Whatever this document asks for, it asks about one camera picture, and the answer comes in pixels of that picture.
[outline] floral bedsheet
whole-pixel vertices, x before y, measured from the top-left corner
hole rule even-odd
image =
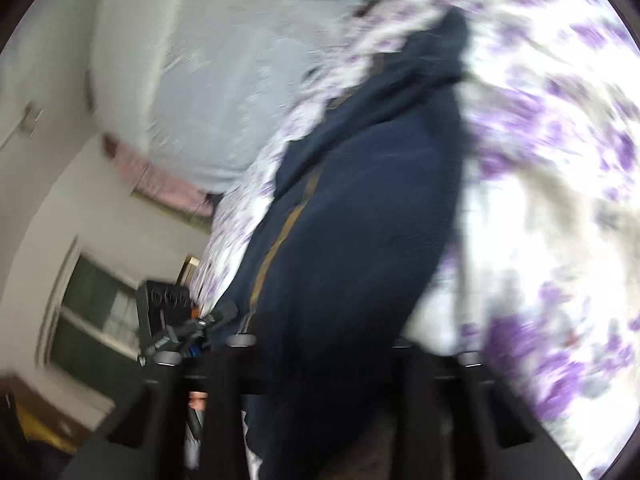
[[[385,0],[352,21],[220,203],[192,294],[206,313],[233,279],[287,141],[448,5],[470,22],[473,147],[456,235],[405,333],[440,354],[482,349],[597,479],[640,408],[640,54],[607,0]]]

